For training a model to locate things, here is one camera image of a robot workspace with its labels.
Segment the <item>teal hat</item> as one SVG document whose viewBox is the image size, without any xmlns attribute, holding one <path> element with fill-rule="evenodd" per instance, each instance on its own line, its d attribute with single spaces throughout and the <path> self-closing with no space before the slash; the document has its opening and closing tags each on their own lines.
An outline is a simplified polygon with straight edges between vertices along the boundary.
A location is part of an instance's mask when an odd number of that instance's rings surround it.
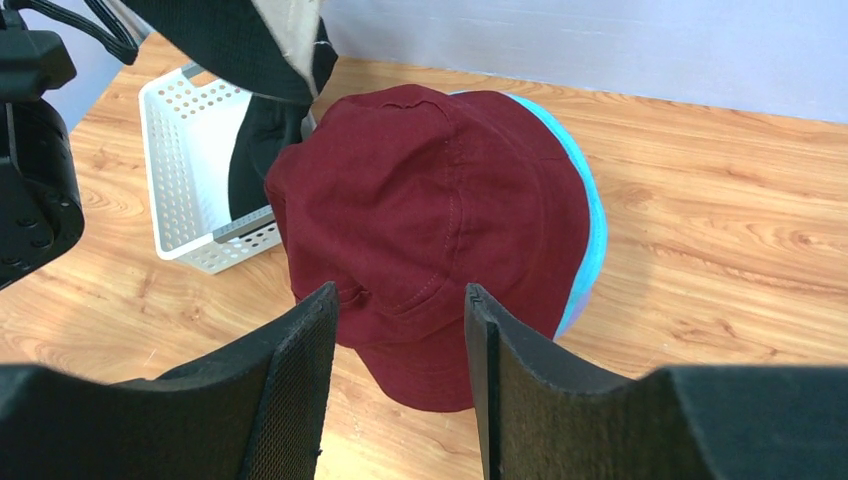
<svg viewBox="0 0 848 480">
<path fill-rule="evenodd" d="M 588 161 L 540 104 L 516 94 L 459 91 L 450 100 L 482 125 L 472 132 L 480 174 L 470 212 L 480 283 L 531 328 L 555 339 L 569 301 L 592 292 L 608 244 L 606 213 Z"/>
</svg>

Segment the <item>beige bucket hat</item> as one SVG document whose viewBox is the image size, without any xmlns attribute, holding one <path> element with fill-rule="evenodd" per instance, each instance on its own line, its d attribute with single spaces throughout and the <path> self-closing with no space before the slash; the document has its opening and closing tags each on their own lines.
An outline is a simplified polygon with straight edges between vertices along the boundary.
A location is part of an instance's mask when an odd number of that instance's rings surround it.
<svg viewBox="0 0 848 480">
<path fill-rule="evenodd" d="M 253 5 L 284 60 L 305 81 L 308 99 L 318 95 L 313 73 L 321 0 L 254 0 Z"/>
</svg>

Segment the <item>purple bucket hat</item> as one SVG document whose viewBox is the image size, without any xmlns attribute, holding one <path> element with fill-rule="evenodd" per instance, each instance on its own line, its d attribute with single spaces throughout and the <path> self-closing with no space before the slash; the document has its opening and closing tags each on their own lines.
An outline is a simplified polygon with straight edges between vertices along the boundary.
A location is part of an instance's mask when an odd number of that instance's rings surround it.
<svg viewBox="0 0 848 480">
<path fill-rule="evenodd" d="M 579 298 L 574 301 L 569 301 L 566 306 L 566 311 L 563 314 L 562 321 L 560 322 L 555 336 L 555 339 L 563 336 L 569 328 L 573 326 L 573 324 L 578 320 L 581 314 L 584 312 L 587 307 L 589 300 L 591 298 L 591 292 L 584 292 Z"/>
</svg>

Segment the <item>dark red hat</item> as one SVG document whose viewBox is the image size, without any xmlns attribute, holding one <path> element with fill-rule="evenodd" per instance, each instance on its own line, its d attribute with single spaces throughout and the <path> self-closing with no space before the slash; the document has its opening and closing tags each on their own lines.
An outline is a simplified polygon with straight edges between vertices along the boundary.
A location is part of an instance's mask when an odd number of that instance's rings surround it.
<svg viewBox="0 0 848 480">
<path fill-rule="evenodd" d="M 492 294 L 464 279 L 476 265 L 463 257 L 475 190 L 464 179 L 482 172 L 471 149 L 482 122 L 451 94 L 407 84 L 344 97 L 265 180 L 294 296 L 333 282 L 338 343 L 389 398 L 427 412 L 472 407 L 465 290 Z"/>
</svg>

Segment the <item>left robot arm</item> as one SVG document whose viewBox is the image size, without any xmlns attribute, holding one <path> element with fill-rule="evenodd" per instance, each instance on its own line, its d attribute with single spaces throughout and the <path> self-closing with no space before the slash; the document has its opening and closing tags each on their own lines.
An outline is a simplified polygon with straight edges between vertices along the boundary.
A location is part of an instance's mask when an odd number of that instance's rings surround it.
<svg viewBox="0 0 848 480">
<path fill-rule="evenodd" d="M 67 253 L 84 226 L 66 124 L 44 100 L 77 70 L 60 35 L 31 30 L 30 9 L 97 40 L 126 65 L 138 44 L 104 1 L 88 2 L 91 20 L 52 1 L 1 4 L 1 285 L 8 287 Z"/>
</svg>

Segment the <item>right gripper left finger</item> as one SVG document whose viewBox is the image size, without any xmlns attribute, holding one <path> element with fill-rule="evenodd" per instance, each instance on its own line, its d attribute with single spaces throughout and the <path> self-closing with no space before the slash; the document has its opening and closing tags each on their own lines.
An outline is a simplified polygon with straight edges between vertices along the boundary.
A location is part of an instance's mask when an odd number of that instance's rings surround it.
<svg viewBox="0 0 848 480">
<path fill-rule="evenodd" d="M 152 379 L 1 368 L 5 479 L 311 479 L 339 314 L 326 283 L 261 328 Z"/>
</svg>

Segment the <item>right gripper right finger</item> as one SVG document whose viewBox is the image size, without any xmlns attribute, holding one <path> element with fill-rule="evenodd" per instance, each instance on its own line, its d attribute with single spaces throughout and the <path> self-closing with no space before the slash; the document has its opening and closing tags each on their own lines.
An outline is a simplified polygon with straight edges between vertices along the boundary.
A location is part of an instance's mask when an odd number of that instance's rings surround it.
<svg viewBox="0 0 848 480">
<path fill-rule="evenodd" d="M 465 336 L 488 479 L 843 479 L 847 371 L 672 365 L 631 380 L 561 348 L 482 286 Z"/>
</svg>

